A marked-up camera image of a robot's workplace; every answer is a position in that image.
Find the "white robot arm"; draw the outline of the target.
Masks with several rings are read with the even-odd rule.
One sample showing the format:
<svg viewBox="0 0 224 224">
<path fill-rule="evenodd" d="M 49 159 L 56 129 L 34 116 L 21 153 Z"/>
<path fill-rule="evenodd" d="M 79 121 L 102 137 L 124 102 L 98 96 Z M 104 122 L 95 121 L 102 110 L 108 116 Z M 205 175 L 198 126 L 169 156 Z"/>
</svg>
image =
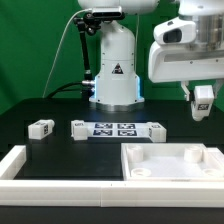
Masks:
<svg viewBox="0 0 224 224">
<path fill-rule="evenodd" d="M 94 80 L 96 108 L 129 110 L 144 102 L 134 69 L 135 37 L 118 21 L 145 14 L 160 0 L 78 0 L 87 11 L 88 32 L 99 29 L 101 69 Z M 224 0 L 175 0 L 178 16 L 154 28 L 148 77 L 154 83 L 179 81 L 194 113 L 207 115 L 224 83 Z"/>
</svg>

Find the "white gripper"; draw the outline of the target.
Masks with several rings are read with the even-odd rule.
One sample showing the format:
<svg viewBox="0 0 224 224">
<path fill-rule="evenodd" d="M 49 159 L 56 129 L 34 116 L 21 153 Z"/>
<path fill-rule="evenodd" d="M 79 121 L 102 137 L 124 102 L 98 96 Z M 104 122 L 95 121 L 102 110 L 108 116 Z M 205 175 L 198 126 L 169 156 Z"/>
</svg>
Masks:
<svg viewBox="0 0 224 224">
<path fill-rule="evenodd" d="M 189 82 L 217 79 L 214 97 L 224 85 L 224 48 L 214 51 L 189 50 L 184 45 L 159 45 L 150 48 L 148 77 L 154 83 L 181 81 L 187 102 L 190 102 Z"/>
</svg>

